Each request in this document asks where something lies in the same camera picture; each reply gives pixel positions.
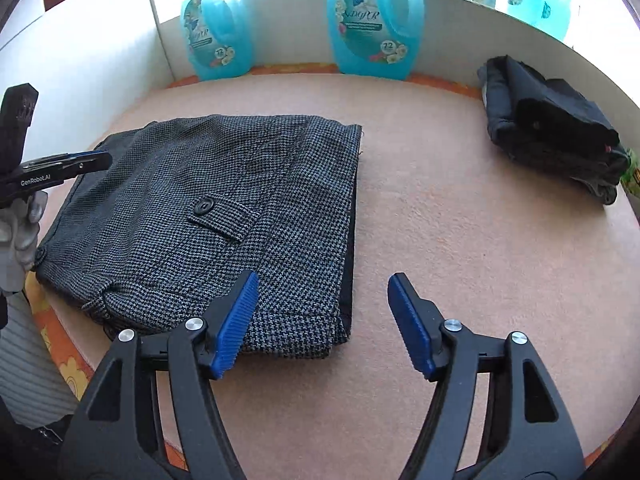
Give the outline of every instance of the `white wall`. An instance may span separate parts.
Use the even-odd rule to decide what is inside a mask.
[[[44,14],[44,0],[20,0],[0,31],[0,50]]]
[[[326,0],[242,0],[255,64],[334,62]],[[546,77],[566,79],[596,102],[623,143],[640,152],[640,110],[599,69],[551,36],[506,14],[466,0],[424,0],[425,26],[416,72],[478,86],[476,70],[487,59],[509,54]],[[194,74],[186,57],[179,18],[161,23],[166,54],[180,79]]]
[[[23,160],[86,149],[172,81],[149,0],[65,0],[0,50],[0,92],[40,92]]]

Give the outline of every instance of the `white glove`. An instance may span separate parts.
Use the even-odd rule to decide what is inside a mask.
[[[36,191],[27,202],[17,198],[0,209],[0,291],[20,292],[33,267],[40,219],[49,195]]]

